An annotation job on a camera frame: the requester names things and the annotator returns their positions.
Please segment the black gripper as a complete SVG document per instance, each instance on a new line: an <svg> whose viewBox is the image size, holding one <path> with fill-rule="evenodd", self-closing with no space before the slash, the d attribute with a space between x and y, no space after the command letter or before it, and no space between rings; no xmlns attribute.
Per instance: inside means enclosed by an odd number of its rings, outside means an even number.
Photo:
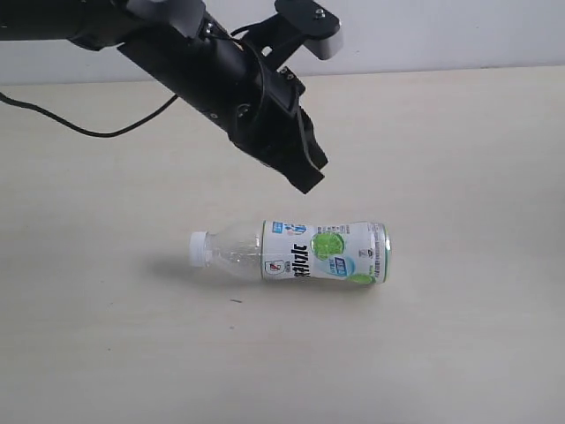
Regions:
<svg viewBox="0 0 565 424"><path fill-rule="evenodd" d="M241 151L284 175L302 194L324 178L328 158L299 105L303 88L267 67L262 52L209 13L179 21L127 13L119 51L223 129Z"/></svg>

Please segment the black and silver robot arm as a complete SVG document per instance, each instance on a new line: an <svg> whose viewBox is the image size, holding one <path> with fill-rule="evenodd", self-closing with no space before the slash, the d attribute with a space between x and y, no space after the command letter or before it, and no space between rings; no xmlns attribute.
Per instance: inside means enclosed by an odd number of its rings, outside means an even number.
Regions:
<svg viewBox="0 0 565 424"><path fill-rule="evenodd" d="M314 1L278 1L272 17L233 32L201 1L1 4L3 40L118 49L302 193L319 184L328 159L299 103L305 86L284 65L301 47L329 58L324 44L340 28Z"/></svg>

